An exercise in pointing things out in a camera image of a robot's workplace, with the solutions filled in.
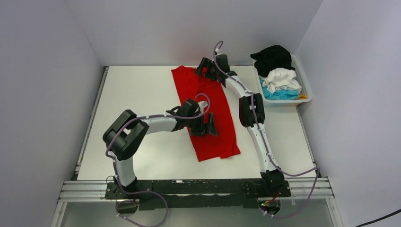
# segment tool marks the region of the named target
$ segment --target tabletop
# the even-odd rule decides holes
[[[105,156],[103,133],[126,109],[138,115],[163,114],[180,105],[172,69],[177,66],[111,66],[87,139],[78,180],[103,180],[113,175]],[[232,66],[248,89],[258,92],[253,66]],[[199,162],[187,130],[147,135],[133,162],[138,179],[260,178],[258,156],[251,136],[238,118],[238,98],[223,88],[234,122],[240,155]],[[313,168],[309,148],[295,107],[265,107],[265,128],[280,167],[292,174]],[[310,172],[302,177],[315,177]]]

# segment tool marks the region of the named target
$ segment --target red cloth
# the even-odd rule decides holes
[[[213,113],[218,136],[190,136],[198,160],[226,158],[240,154],[236,144],[233,119],[223,88],[217,81],[196,75],[194,70],[180,66],[171,72],[181,104],[188,98],[194,99],[198,93],[205,93],[210,98],[209,112]],[[206,98],[199,96],[196,101],[206,101]]]

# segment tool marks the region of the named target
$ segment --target black cloth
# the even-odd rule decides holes
[[[253,53],[251,58],[256,60],[255,68],[261,77],[267,77],[269,72],[276,68],[295,69],[291,67],[291,54],[280,45],[274,45],[258,53]]]

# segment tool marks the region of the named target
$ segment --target pile of clothes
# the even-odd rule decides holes
[[[302,87],[295,79],[291,66],[291,54],[282,46],[275,45],[251,54],[259,74],[263,95],[268,100],[305,99],[300,95]]]

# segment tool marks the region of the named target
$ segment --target white plastic basket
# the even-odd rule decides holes
[[[268,100],[268,99],[266,99],[263,96],[262,85],[259,82],[258,71],[254,67],[253,71],[254,71],[254,74],[255,74],[255,77],[256,77],[256,80],[258,83],[259,92],[263,96],[263,104],[265,107],[296,106],[300,103],[309,102],[312,99],[312,92],[311,92],[309,83],[306,80],[305,73],[304,73],[304,70],[303,70],[301,64],[299,64],[298,60],[296,59],[296,56],[293,54],[291,54],[291,59],[292,59],[291,66],[295,68],[295,73],[296,73],[295,79],[298,81],[299,85],[302,86],[301,94],[306,95],[308,98],[307,99],[296,99],[296,100]]]

